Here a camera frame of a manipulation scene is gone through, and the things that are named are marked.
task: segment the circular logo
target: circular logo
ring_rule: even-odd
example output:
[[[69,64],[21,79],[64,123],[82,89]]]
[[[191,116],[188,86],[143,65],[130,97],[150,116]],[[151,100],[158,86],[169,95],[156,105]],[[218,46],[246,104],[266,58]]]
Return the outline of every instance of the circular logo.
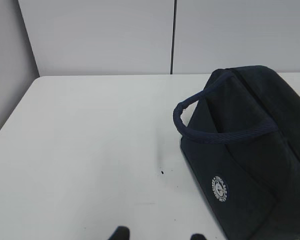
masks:
[[[212,179],[212,191],[220,202],[225,202],[227,200],[227,187],[224,181],[219,176],[215,176]]]

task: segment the gray wall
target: gray wall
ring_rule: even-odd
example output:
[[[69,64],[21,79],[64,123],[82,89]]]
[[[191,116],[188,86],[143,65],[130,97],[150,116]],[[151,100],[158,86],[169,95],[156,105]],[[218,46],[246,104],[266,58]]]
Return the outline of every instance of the gray wall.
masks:
[[[178,0],[173,73],[300,72],[300,0]]]
[[[174,0],[19,0],[41,76],[168,74]]]
[[[0,128],[39,76],[16,0],[0,0]]]

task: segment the fabric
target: fabric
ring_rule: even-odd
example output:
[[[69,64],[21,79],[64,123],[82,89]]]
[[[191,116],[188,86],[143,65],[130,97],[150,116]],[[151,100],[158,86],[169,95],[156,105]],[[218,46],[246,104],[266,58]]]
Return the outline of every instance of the fabric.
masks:
[[[264,66],[218,69],[203,91],[187,130],[176,126],[184,136],[181,150],[224,233],[229,240],[300,238],[300,97]],[[173,115],[175,123],[179,117]],[[231,135],[268,119],[275,130],[226,144],[184,134]]]

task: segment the bag handle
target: bag handle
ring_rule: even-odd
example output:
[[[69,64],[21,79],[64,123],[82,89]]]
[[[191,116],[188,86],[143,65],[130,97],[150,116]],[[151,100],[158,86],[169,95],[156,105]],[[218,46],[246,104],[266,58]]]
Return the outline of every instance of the bag handle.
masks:
[[[267,117],[265,120],[251,128],[235,132],[204,132],[191,129],[184,125],[181,120],[181,114],[183,113],[183,110],[185,110],[189,105],[197,102],[198,100],[203,99],[207,94],[213,92],[216,88],[218,88],[225,80],[233,76],[233,73],[231,73],[230,71],[223,73],[212,86],[187,98],[176,106],[173,111],[173,122],[179,133],[181,133],[184,137],[200,144],[231,144],[255,138],[278,130],[277,124],[271,117]]]

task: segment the table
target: table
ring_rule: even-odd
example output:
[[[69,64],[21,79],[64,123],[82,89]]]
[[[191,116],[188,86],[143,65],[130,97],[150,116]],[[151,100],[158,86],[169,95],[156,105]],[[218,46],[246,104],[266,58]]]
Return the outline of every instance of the table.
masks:
[[[300,73],[281,75],[300,94]],[[107,240],[118,225],[131,240],[225,240],[172,120],[208,78],[35,80],[0,131],[0,240]]]

